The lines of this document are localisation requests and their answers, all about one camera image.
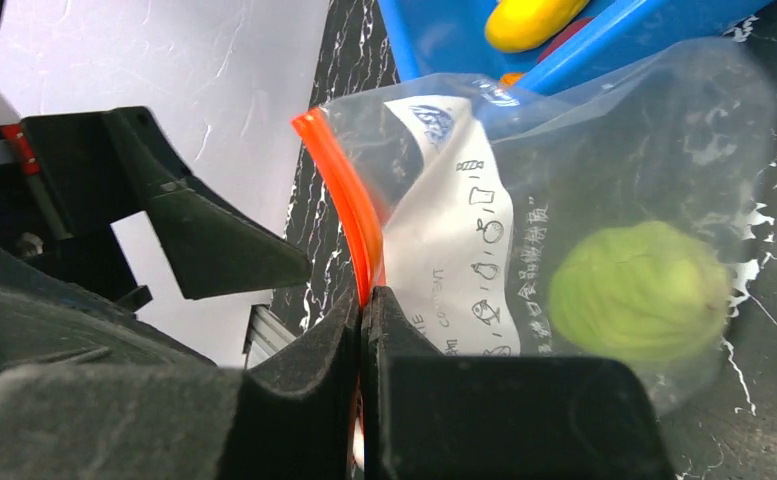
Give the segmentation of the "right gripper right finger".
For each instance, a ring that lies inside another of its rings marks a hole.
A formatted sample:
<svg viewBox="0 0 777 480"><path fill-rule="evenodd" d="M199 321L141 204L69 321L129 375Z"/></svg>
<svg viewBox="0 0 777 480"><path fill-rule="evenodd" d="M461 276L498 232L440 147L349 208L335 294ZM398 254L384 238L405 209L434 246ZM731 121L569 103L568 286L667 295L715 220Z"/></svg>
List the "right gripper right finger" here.
<svg viewBox="0 0 777 480"><path fill-rule="evenodd" d="M379 286L362 315L368 479L671 479L652 405L596 357L448 356Z"/></svg>

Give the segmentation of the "clear zip top bag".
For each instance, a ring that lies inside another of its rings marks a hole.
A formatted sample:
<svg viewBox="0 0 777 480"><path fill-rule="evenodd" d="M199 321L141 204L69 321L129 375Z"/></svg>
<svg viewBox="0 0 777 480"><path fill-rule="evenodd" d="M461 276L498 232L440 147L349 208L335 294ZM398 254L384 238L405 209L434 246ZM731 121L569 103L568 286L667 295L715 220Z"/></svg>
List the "clear zip top bag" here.
<svg viewBox="0 0 777 480"><path fill-rule="evenodd" d="M445 355L596 356L551 326L548 289L592 233L663 221L745 254L777 92L743 45L676 43L551 95L440 73L350 94L293 126L338 212L357 292L385 286ZM721 341L624 363L659 414L707 389Z"/></svg>

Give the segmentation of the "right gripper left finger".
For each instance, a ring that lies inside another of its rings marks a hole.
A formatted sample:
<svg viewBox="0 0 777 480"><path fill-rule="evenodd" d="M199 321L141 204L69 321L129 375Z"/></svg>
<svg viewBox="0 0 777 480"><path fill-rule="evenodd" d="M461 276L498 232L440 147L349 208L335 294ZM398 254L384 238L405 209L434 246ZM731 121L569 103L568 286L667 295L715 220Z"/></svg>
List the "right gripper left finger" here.
<svg viewBox="0 0 777 480"><path fill-rule="evenodd" d="M0 373L0 479L346 479L359 326L349 292L249 370L21 359Z"/></svg>

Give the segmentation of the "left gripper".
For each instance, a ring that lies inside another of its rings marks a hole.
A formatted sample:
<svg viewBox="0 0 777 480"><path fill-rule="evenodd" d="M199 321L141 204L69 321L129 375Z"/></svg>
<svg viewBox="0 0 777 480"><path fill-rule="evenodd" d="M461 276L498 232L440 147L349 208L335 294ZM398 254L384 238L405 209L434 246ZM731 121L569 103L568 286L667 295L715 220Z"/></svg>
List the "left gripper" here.
<svg viewBox="0 0 777 480"><path fill-rule="evenodd" d="M209 364L138 318L152 295L108 226L140 211L186 299L310 277L307 255L195 176L146 107L0 125L0 375L24 365Z"/></svg>

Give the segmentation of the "yellow toy mango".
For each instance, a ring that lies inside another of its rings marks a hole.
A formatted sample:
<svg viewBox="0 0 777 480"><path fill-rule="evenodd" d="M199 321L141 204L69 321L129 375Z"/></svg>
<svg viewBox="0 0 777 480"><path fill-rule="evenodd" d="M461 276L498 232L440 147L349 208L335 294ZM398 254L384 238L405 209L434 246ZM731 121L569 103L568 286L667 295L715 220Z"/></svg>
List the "yellow toy mango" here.
<svg viewBox="0 0 777 480"><path fill-rule="evenodd" d="M563 30L588 0L503 0L484 27L486 41L504 53L535 49Z"/></svg>

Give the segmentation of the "green toy cabbage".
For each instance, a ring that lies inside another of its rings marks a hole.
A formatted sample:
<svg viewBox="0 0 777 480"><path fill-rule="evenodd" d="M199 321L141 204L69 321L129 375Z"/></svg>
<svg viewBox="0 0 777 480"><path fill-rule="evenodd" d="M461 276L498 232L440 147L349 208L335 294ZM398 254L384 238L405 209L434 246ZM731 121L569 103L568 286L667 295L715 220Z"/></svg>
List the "green toy cabbage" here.
<svg viewBox="0 0 777 480"><path fill-rule="evenodd" d="M714 247L663 221L600 229L553 272L551 326L585 353L669 363L726 329L732 278Z"/></svg>

